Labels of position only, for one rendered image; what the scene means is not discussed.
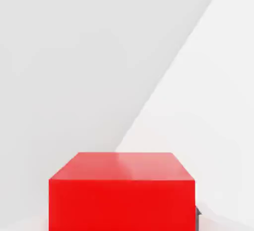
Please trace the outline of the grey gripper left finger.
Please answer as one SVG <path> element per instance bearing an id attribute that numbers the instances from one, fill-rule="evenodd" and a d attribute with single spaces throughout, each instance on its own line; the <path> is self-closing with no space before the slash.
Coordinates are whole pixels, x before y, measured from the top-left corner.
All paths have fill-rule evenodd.
<path id="1" fill-rule="evenodd" d="M 40 215 L 15 222 L 0 231 L 49 231 L 48 217 Z"/>

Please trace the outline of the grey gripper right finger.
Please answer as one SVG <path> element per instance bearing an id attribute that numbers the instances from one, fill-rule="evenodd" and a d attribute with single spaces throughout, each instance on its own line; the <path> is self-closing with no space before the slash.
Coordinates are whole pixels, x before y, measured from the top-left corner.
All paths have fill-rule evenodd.
<path id="1" fill-rule="evenodd" d="M 205 203 L 198 203 L 199 231 L 254 231 L 253 227 L 214 213 Z"/>

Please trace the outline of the small red cube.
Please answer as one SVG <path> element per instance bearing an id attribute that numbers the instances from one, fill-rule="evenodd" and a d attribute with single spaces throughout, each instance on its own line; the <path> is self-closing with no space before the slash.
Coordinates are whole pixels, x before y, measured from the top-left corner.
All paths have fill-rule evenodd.
<path id="1" fill-rule="evenodd" d="M 171 153 L 78 153 L 49 179 L 49 231 L 195 231 L 195 216 Z"/>

